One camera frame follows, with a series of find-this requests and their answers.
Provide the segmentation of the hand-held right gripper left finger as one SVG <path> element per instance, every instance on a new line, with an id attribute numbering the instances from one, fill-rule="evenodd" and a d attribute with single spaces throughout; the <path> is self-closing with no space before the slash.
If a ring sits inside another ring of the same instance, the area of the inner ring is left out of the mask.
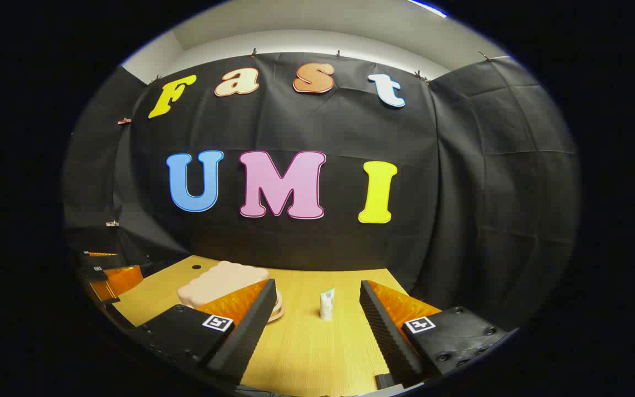
<path id="1" fill-rule="evenodd" d="M 237 386 L 277 301 L 272 278 L 199 308 L 177 304 L 130 329 L 130 337 L 182 372 Z"/>

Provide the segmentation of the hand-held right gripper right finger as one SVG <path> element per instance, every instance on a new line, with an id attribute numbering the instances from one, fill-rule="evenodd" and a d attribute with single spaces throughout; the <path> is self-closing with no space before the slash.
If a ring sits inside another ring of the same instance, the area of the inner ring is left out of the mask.
<path id="1" fill-rule="evenodd" d="M 405 388 L 468 367 L 511 334 L 466 307 L 441 310 L 375 281 L 360 282 L 359 301 L 392 381 Z"/>

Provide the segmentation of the pink suitcase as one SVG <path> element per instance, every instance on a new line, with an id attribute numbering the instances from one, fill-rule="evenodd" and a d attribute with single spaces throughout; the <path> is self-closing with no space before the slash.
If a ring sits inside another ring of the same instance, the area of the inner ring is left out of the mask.
<path id="1" fill-rule="evenodd" d="M 269 275 L 267 269 L 220 261 L 179 287 L 177 294 L 187 307 L 240 324 L 266 286 Z"/>

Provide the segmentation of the white green skin care tube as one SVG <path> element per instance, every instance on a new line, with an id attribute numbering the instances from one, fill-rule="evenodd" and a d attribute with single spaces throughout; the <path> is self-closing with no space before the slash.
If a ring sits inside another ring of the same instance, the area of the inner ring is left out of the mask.
<path id="1" fill-rule="evenodd" d="M 333 317 L 333 300 L 335 300 L 335 287 L 331 287 L 327 291 L 320 292 L 320 319 L 323 321 L 331 321 Z"/>

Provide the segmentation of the black backdrop cloth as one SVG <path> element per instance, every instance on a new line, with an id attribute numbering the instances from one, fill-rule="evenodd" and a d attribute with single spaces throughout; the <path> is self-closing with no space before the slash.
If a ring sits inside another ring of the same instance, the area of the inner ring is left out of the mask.
<path id="1" fill-rule="evenodd" d="M 430 85 L 324 53 L 234 56 L 151 84 L 120 68 L 61 175 L 75 250 L 388 269 L 428 304 L 505 329 L 547 301 L 580 212 L 571 133 L 509 56 Z"/>

